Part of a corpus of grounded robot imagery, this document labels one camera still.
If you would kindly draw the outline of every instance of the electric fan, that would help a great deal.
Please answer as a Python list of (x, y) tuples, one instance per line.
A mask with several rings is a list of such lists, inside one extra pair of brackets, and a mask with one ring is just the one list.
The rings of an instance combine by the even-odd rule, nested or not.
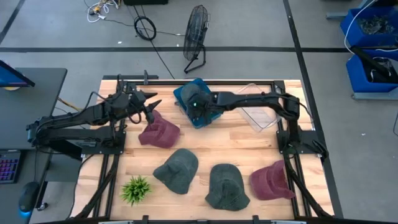
[[(195, 6), (189, 18), (187, 31), (185, 33), (183, 52), (184, 57), (190, 61), (184, 69), (185, 73), (191, 72), (192, 70), (200, 68), (206, 64), (206, 48), (203, 45), (203, 42), (205, 41), (207, 28), (207, 9), (202, 5)], [(201, 50), (203, 51), (203, 63), (194, 68), (188, 69), (192, 62), (198, 59), (198, 55)]]

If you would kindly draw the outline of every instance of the maroon cap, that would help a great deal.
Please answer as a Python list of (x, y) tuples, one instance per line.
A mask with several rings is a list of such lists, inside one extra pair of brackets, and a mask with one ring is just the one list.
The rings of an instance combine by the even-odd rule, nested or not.
[(155, 121), (148, 124), (145, 130), (138, 135), (139, 142), (142, 145), (151, 144), (162, 148), (172, 147), (180, 137), (180, 128), (163, 119), (156, 110), (153, 110), (152, 114)]
[(290, 199), (295, 196), (287, 187), (283, 160), (253, 172), (250, 184), (254, 195), (260, 200)]

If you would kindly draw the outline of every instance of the monitor screen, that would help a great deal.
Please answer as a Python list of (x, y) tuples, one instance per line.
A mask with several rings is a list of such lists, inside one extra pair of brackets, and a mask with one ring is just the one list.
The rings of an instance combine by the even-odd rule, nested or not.
[(35, 83), (0, 60), (0, 87), (34, 86)]

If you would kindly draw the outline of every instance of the wooden tabletop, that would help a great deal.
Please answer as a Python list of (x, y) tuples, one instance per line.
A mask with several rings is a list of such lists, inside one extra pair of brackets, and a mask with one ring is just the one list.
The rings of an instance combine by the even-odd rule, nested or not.
[[(305, 97), (299, 80), (285, 80), (286, 92), (300, 98), (306, 105)], [(292, 219), (290, 200), (280, 198), (262, 201), (254, 197), (249, 185), (249, 176), (255, 170), (272, 165), (283, 159), (277, 148), (275, 132), (277, 125), (255, 132), (237, 110), (224, 113), (219, 119), (205, 128), (195, 129), (187, 116), (175, 105), (173, 90), (179, 86), (148, 85), (139, 86), (145, 92), (157, 92), (158, 95), (148, 103), (162, 99), (156, 110), (171, 123), (181, 129), (180, 139), (171, 149), (161, 149), (150, 145), (141, 146), (138, 135), (146, 127), (145, 119), (140, 124), (126, 124), (127, 137), (124, 154), (120, 157), (116, 186), (114, 190), (112, 220), (140, 220), (149, 215), (150, 220), (250, 220), (258, 215), (262, 220)], [(210, 85), (212, 91), (237, 92), (244, 85)], [(267, 85), (259, 86), (264, 92), (270, 91)], [(99, 93), (103, 96), (112, 94), (116, 89), (116, 81), (103, 80)], [(303, 130), (312, 128), (311, 119), (301, 107), (299, 125)], [(177, 149), (191, 150), (199, 160), (196, 176), (190, 184), (187, 194), (179, 195), (170, 191), (153, 175), (154, 169), (162, 165)], [(98, 186), (103, 156), (95, 155), (81, 168), (75, 191), (75, 205), (72, 216), (79, 213), (87, 204)], [(333, 214), (331, 200), (320, 159), (314, 154), (300, 155), (305, 183), (308, 190), (323, 207)], [(238, 167), (243, 176), (244, 189), (250, 198), (249, 205), (240, 211), (230, 212), (210, 207), (205, 197), (209, 191), (209, 176), (213, 166), (230, 163)], [(134, 176), (147, 177), (152, 192), (138, 205), (133, 207), (120, 198), (121, 187)], [(296, 195), (300, 214), (304, 214), (300, 191), (296, 187)], [(101, 201), (100, 215), (104, 214), (108, 190), (105, 190)]]

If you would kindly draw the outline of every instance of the blue crate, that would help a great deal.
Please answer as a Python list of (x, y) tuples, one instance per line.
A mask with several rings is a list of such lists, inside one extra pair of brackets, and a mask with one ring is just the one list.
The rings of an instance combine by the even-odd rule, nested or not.
[[(370, 57), (386, 57), (398, 60), (398, 52), (383, 52), (380, 50), (364, 50)], [(366, 78), (361, 59), (354, 55), (347, 64), (351, 86), (356, 93), (387, 93), (398, 87), (395, 83), (372, 83)]]
[[(344, 35), (347, 33), (347, 29), (351, 21), (354, 19), (354, 16), (361, 9), (351, 9), (348, 11), (348, 15), (344, 18), (343, 22), (341, 22), (340, 27), (344, 32)], [(388, 15), (389, 22), (392, 26), (394, 26), (395, 31), (392, 34), (373, 34), (367, 35), (365, 34), (361, 27), (358, 24), (358, 19), (371, 19), (374, 16), (385, 16)], [(353, 25), (349, 29), (347, 41), (351, 46), (358, 47), (376, 47), (376, 46), (388, 46), (396, 44), (396, 37), (398, 35), (398, 11), (394, 10), (393, 7), (370, 7), (365, 9), (360, 15), (355, 19)]]
[[(207, 93), (210, 93), (210, 89), (207, 87), (206, 83), (201, 79), (201, 78), (196, 78), (194, 79), (194, 81), (190, 81), (189, 83), (193, 83), (198, 85), (202, 90), (204, 90)], [(182, 107), (182, 109), (184, 110), (185, 114), (187, 111), (187, 107), (185, 106), (184, 102), (182, 101), (181, 98), (181, 91), (182, 91), (182, 87), (180, 86), (179, 88), (175, 89), (173, 91), (174, 96), (176, 97), (176, 99), (178, 100), (178, 103), (180, 104), (180, 106)], [(221, 113), (212, 113), (211, 114), (211, 121), (214, 121), (215, 119), (219, 118), (221, 116)], [(197, 120), (192, 120), (188, 115), (187, 115), (188, 119), (191, 121), (192, 125), (194, 128), (199, 129), (202, 127), (207, 126), (207, 124), (205, 124), (205, 119), (204, 118), (199, 118)]]

